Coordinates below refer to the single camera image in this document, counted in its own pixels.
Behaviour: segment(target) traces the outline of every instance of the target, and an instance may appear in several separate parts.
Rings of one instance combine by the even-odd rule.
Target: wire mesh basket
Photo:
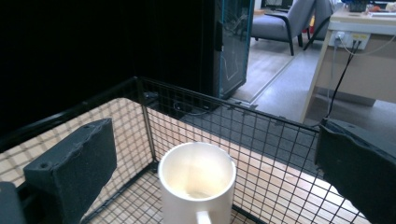
[[[171,147],[202,141],[237,166],[231,223],[369,223],[314,164],[318,130],[150,79],[132,78],[3,139],[0,181],[78,127],[112,118],[117,169],[81,223],[161,223],[156,173]]]

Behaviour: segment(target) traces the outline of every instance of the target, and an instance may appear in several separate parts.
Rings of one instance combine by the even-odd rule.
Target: desk
[[[337,96],[346,95],[349,100],[373,99],[396,103],[396,40],[381,50],[396,35],[396,18],[372,18],[364,13],[351,13],[342,7],[330,18],[328,31],[319,55],[300,122],[304,122],[309,106],[319,90],[334,90],[347,64],[349,53],[342,48],[336,51],[331,82],[334,47],[329,46],[332,31],[370,34],[364,50],[358,50],[349,64]]]

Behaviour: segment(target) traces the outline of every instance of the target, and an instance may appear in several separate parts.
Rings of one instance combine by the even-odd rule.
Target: white mug
[[[236,167],[221,148],[203,142],[173,147],[158,175],[165,224],[229,224]]]

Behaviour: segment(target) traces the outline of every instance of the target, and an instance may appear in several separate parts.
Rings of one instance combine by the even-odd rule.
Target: chair
[[[324,40],[332,13],[332,3],[330,0],[316,1],[314,33],[312,38],[310,38],[308,43],[305,45],[304,50],[306,50],[309,45],[314,43],[314,40]]]
[[[288,42],[294,55],[292,39],[298,37],[303,46],[302,30],[313,15],[315,0],[294,0],[288,13],[265,14],[253,20],[251,37]]]

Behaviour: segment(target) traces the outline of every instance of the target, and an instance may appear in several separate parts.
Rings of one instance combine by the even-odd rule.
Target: mug rim
[[[182,196],[180,194],[175,193],[175,191],[172,190],[172,188],[164,180],[163,173],[162,173],[163,161],[164,161],[164,159],[166,159],[166,157],[169,156],[169,154],[171,154],[172,151],[175,151],[176,149],[178,149],[180,147],[184,147],[186,145],[192,145],[192,144],[209,145],[211,147],[215,147],[216,149],[222,151],[224,153],[224,155],[226,155],[226,156],[228,156],[230,158],[230,163],[231,163],[231,166],[232,166],[232,169],[233,169],[232,170],[232,172],[233,172],[232,173],[232,178],[231,178],[230,182],[227,184],[227,187],[224,188],[221,192],[219,192],[219,193],[217,193],[215,195],[212,195],[210,197],[203,198],[203,199],[187,198],[187,197],[184,197],[184,196]],[[225,194],[230,188],[233,187],[233,185],[235,183],[235,180],[236,180],[236,165],[235,165],[235,162],[233,162],[233,158],[231,157],[231,155],[229,153],[227,153],[227,151],[225,151],[221,147],[218,147],[218,146],[216,146],[214,144],[210,144],[210,143],[206,143],[206,142],[187,142],[187,143],[182,143],[182,144],[179,144],[177,146],[174,146],[171,149],[169,149],[167,152],[165,152],[165,154],[163,155],[162,159],[160,160],[160,164],[158,166],[158,176],[160,178],[161,184],[165,186],[166,190],[169,191],[174,196],[178,197],[179,199],[183,199],[183,200],[186,200],[186,201],[189,201],[189,202],[206,202],[206,201],[210,201],[210,200],[218,198],[219,196]]]

